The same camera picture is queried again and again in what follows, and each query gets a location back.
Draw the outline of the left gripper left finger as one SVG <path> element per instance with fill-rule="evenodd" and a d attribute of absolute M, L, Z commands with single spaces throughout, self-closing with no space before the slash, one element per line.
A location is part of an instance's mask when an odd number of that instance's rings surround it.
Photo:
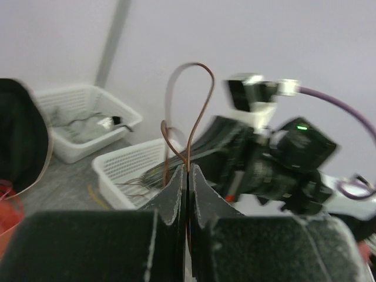
<path fill-rule="evenodd" d="M 137 210 L 42 211 L 17 228 L 2 281 L 183 281 L 186 171 Z"/>

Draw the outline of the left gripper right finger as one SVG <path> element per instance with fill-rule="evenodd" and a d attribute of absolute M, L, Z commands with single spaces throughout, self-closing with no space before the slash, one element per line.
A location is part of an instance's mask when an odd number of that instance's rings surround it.
<path fill-rule="evenodd" d="M 189 174 L 192 273 L 198 281 L 369 281 L 348 227 L 338 218 L 246 216 Z"/>

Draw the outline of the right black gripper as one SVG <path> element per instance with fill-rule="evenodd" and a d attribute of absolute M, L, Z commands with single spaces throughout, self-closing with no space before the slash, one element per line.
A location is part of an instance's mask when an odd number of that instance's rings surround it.
<path fill-rule="evenodd" d="M 192 145 L 191 164 L 200 167 L 208 184 L 225 201 L 235 203 L 242 193 L 258 185 L 257 177 L 264 165 L 260 158 L 265 151 L 266 137 L 243 122 L 217 116 L 207 130 L 207 139 L 200 138 Z M 147 188 L 162 188 L 183 161 L 172 156 L 149 169 L 141 176 Z"/>

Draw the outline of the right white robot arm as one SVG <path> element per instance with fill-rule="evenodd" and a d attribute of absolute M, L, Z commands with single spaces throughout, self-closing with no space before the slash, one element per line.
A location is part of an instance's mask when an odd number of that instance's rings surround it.
<path fill-rule="evenodd" d="M 192 145 L 191 163 L 228 202 L 252 194 L 261 205 L 281 201 L 281 211 L 313 215 L 323 209 L 341 219 L 357 241 L 375 234 L 375 214 L 355 214 L 349 199 L 324 182 L 320 166 L 337 145 L 304 118 L 281 127 L 275 144 L 242 122 L 216 116 Z"/>

